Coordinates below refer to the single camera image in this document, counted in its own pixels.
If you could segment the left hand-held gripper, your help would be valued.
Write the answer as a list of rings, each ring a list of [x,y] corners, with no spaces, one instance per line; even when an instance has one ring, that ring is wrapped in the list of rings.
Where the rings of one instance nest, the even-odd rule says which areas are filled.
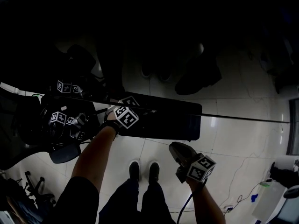
[[[125,106],[114,108],[114,114],[116,120],[126,129],[129,129],[139,120],[138,115],[131,108]]]

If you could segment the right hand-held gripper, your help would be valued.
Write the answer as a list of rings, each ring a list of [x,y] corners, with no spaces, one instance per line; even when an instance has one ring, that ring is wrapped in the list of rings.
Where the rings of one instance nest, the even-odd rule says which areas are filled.
[[[185,143],[172,142],[169,145],[169,151],[175,162],[180,165],[176,176],[181,183],[184,183],[187,178],[204,182],[215,168],[214,160],[207,155],[197,154],[191,146]]]

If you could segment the person's left hand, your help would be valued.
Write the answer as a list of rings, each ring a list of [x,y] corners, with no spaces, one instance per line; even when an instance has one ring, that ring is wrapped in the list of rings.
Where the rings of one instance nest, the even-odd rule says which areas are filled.
[[[115,125],[118,125],[118,121],[117,121],[117,118],[116,118],[116,115],[114,113],[114,109],[115,107],[110,107],[106,113],[105,113],[105,116],[104,116],[104,119],[103,119],[103,123],[104,124],[115,124]]]

